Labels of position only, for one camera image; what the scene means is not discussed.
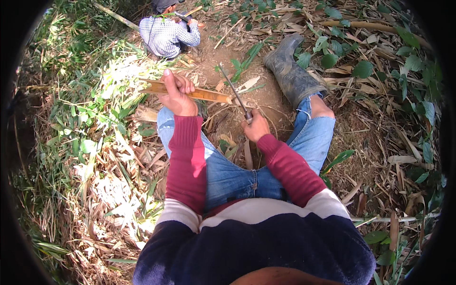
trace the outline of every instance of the striped sweater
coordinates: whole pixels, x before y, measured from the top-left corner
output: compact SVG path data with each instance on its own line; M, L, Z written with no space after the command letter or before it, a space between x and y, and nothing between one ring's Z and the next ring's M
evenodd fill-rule
M306 161L272 135L257 146L293 204L267 198L231 201L202 219L206 162L202 118L175 116L165 209L143 248L134 285L230 284L270 266L343 284L367 284L370 248L345 206Z

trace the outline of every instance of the left hand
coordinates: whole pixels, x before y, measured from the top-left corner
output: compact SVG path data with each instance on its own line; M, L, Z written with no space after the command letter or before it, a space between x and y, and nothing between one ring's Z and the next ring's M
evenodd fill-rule
M160 80L165 82L165 87L168 91L166 95L158 95L158 99L165 107L177 116L198 116L197 104L186 95L195 92L195 85L190 80L173 74L168 68L164 70Z

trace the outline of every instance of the checkered shirt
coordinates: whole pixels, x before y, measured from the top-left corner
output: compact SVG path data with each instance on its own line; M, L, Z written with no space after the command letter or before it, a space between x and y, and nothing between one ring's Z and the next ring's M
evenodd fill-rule
M174 21L161 17L144 18L140 22L140 34L144 42L157 56L174 58L179 55L181 48L179 42L189 47L200 43L198 24L192 23L190 32Z

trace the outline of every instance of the right hand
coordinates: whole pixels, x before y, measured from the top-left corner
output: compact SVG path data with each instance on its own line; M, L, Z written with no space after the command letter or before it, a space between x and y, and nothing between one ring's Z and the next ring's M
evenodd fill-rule
M271 133L269 130L268 121L263 118L261 113L257 109L252 110L253 120L251 124L247 121L241 123L241 127L244 129L244 133L247 138L257 143L264 135Z
M190 24L193 24L193 23L198 24L198 21L195 20L195 19L190 19L190 21L187 22L187 25L190 25Z

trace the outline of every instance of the cap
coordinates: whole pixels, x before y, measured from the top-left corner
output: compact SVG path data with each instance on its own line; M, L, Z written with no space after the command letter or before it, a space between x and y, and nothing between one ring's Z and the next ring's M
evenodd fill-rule
M181 2L179 0L152 0L152 7L154 7L159 13L163 13L166 8L177 3Z

